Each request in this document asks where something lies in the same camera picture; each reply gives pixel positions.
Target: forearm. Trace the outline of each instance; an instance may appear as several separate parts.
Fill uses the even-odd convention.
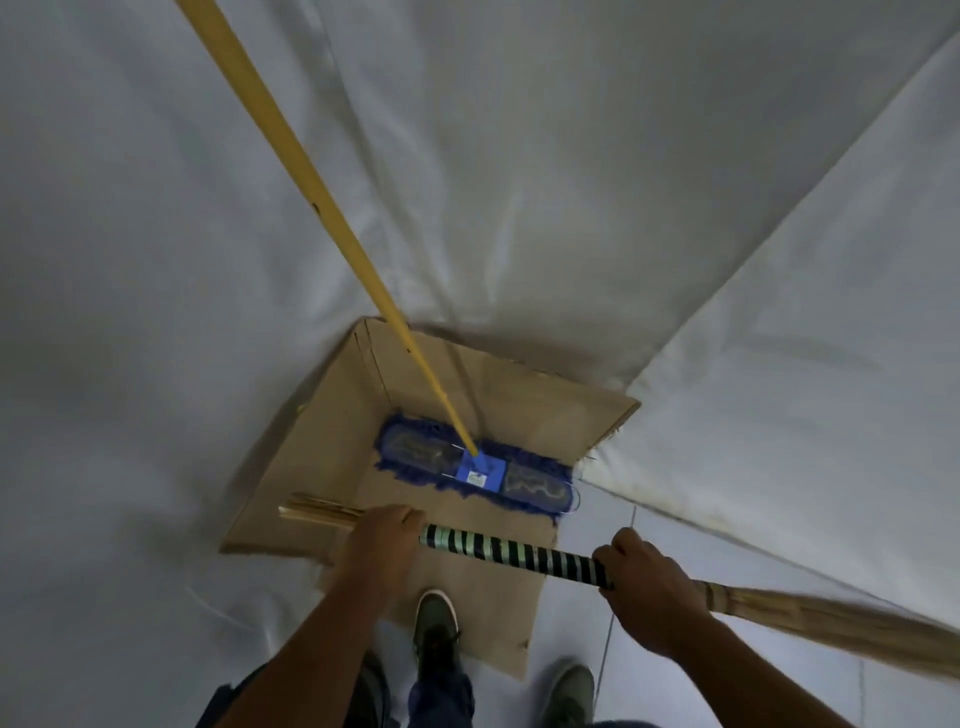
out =
[[[217,728],[340,728],[384,598],[335,585]]]
[[[718,619],[703,617],[684,630],[674,659],[729,728],[851,728]]]

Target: blue plastic mop bracket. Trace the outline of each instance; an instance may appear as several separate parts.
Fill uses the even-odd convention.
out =
[[[498,457],[490,457],[479,452],[476,457],[470,455],[464,450],[463,460],[457,468],[457,480],[472,485],[476,488],[483,488],[485,491],[493,493],[500,492],[500,486],[503,485],[503,477],[507,472],[507,461]]]

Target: person's left hand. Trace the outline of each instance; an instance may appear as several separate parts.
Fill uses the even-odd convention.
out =
[[[426,514],[409,505],[368,510],[347,538],[333,586],[362,589],[385,605],[403,589],[425,523]]]

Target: broom bristles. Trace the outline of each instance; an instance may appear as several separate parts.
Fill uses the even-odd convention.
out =
[[[723,587],[714,610],[930,677],[960,679],[960,634],[866,604]]]

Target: black and green striped tape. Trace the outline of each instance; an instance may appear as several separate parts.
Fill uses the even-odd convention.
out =
[[[472,531],[460,531],[456,528],[444,528],[429,523],[420,533],[420,543],[438,551],[459,553],[482,561],[536,571],[547,576],[559,576],[561,579],[590,584],[601,589],[609,589],[610,582],[603,565],[574,553],[558,551],[543,546],[530,546],[509,539],[484,536]]]

